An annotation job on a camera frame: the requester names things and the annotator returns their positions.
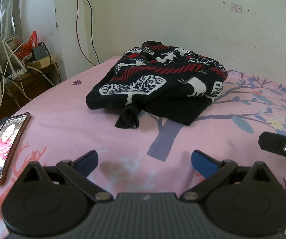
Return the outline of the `black red white patterned sweater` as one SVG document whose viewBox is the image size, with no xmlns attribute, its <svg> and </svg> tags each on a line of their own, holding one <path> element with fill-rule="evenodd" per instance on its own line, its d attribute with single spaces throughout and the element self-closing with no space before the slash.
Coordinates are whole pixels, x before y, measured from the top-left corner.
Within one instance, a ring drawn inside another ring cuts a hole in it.
<svg viewBox="0 0 286 239">
<path fill-rule="evenodd" d="M 118 128 L 138 128 L 141 111 L 189 126 L 221 96 L 227 76 L 215 59 L 148 41 L 123 53 L 86 104 L 119 110 Z"/>
</svg>

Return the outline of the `pink floral bed sheet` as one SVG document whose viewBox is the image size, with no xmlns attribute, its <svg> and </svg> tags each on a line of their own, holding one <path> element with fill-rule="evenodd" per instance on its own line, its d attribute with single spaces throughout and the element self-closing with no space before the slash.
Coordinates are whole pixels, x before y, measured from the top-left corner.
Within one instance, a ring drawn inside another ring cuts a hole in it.
<svg viewBox="0 0 286 239">
<path fill-rule="evenodd" d="M 86 105 L 86 95 L 116 61 L 82 72 L 21 108 L 32 118 L 0 186 L 0 238 L 8 234 L 1 204 L 28 162 L 53 166 L 92 149 L 99 166 L 89 179 L 113 195 L 184 192 L 203 180 L 191 165 L 196 149 L 241 166 L 263 161 L 286 190 L 286 158 L 258 145 L 262 132 L 286 135 L 286 85 L 229 71 L 222 96 L 190 126 L 141 113 L 137 129 L 119 129 L 117 113 Z"/>
</svg>

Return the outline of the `smartphone in red case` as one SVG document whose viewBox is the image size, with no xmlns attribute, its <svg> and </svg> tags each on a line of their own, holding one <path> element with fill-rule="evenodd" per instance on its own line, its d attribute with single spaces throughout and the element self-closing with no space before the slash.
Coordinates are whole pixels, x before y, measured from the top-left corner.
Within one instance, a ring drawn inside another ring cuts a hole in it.
<svg viewBox="0 0 286 239">
<path fill-rule="evenodd" d="M 8 118 L 0 128 L 0 184 L 3 184 L 18 142 L 25 130 L 31 114 L 16 115 Z"/>
</svg>

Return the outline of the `wooden side table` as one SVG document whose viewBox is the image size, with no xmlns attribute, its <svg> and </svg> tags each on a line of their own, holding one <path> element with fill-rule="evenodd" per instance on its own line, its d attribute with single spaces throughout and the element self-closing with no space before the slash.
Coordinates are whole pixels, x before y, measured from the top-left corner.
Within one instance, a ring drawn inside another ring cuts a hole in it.
<svg viewBox="0 0 286 239">
<path fill-rule="evenodd" d="M 46 56 L 38 61 L 30 61 L 31 56 L 26 56 L 22 61 L 14 56 L 10 60 L 10 74 L 5 77 L 5 82 L 18 81 L 32 81 L 34 78 L 43 81 L 49 87 L 54 87 L 56 84 L 51 80 L 52 72 L 56 75 L 60 82 L 61 77 L 58 70 L 58 65 L 55 56 Z"/>
</svg>

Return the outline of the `white wifi router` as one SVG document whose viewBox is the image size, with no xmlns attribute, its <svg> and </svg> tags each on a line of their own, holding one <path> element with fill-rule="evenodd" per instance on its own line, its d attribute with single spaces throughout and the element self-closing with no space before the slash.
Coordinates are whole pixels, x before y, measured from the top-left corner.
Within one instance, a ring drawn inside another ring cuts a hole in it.
<svg viewBox="0 0 286 239">
<path fill-rule="evenodd" d="M 18 57 L 12 52 L 8 44 L 0 36 L 0 72 L 15 80 L 27 72 Z"/>
</svg>

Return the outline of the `black power adapter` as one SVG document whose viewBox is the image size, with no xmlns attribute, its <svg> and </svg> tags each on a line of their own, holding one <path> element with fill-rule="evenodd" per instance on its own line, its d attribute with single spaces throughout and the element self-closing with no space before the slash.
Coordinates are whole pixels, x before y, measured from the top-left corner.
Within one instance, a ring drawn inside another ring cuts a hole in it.
<svg viewBox="0 0 286 239">
<path fill-rule="evenodd" d="M 32 54 L 32 61 L 38 61 L 48 55 L 48 51 L 46 46 L 41 43 L 40 45 L 34 47 L 31 51 Z"/>
</svg>

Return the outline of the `red plastic bag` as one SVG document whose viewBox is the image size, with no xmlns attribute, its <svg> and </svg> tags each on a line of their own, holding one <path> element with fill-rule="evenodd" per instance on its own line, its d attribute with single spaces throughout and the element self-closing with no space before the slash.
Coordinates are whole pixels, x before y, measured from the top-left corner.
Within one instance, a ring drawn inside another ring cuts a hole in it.
<svg viewBox="0 0 286 239">
<path fill-rule="evenodd" d="M 30 35 L 30 39 L 16 49 L 15 55 L 19 59 L 23 59 L 24 57 L 30 55 L 32 53 L 32 49 L 37 46 L 37 31 L 33 31 Z"/>
</svg>

